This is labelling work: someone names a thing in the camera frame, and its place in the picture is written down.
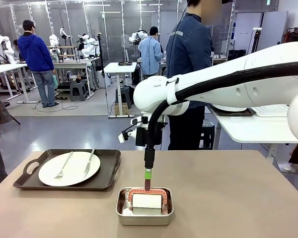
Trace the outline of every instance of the gray stool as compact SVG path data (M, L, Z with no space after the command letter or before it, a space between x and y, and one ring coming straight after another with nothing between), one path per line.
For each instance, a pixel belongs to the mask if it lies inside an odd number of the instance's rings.
M128 109L131 108L131 101L129 97L129 87L123 87L120 89L121 92L121 101L127 103ZM118 103L118 89L116 89L116 103Z
M85 101L88 91L85 89L85 80L81 80L79 83L71 83L70 85L70 98L73 101Z

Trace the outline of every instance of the green tape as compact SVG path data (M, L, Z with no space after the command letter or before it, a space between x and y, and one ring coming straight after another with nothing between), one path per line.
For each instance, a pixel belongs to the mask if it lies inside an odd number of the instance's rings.
M145 170L145 179L151 179L151 170Z

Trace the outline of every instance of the white keyboard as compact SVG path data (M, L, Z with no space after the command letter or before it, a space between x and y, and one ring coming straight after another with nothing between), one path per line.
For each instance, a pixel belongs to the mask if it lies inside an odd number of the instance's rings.
M252 108L260 117L286 117L288 112L286 104L269 105Z

